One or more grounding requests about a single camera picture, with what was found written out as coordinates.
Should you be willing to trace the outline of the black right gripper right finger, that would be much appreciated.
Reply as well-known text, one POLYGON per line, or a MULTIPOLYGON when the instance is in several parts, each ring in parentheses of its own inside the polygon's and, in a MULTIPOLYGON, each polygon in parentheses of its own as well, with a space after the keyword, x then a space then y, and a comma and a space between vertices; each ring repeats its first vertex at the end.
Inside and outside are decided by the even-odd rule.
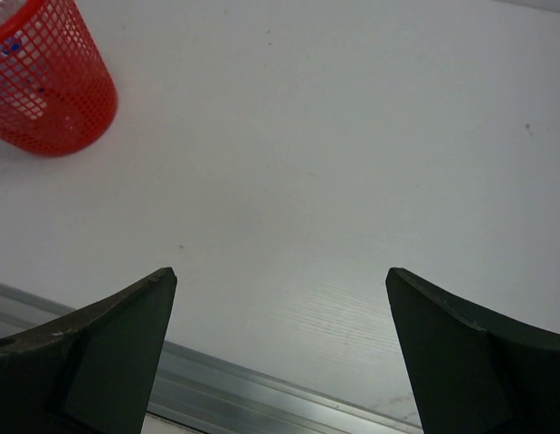
POLYGON ((426 433, 560 433, 560 334, 407 269, 385 286, 426 433))

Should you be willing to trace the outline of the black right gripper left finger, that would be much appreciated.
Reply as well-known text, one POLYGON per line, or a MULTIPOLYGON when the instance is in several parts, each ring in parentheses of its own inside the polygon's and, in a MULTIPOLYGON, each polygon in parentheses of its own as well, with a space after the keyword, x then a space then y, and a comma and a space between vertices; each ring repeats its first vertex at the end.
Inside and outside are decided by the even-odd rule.
POLYGON ((159 269, 0 339, 0 433, 139 433, 176 294, 159 269))

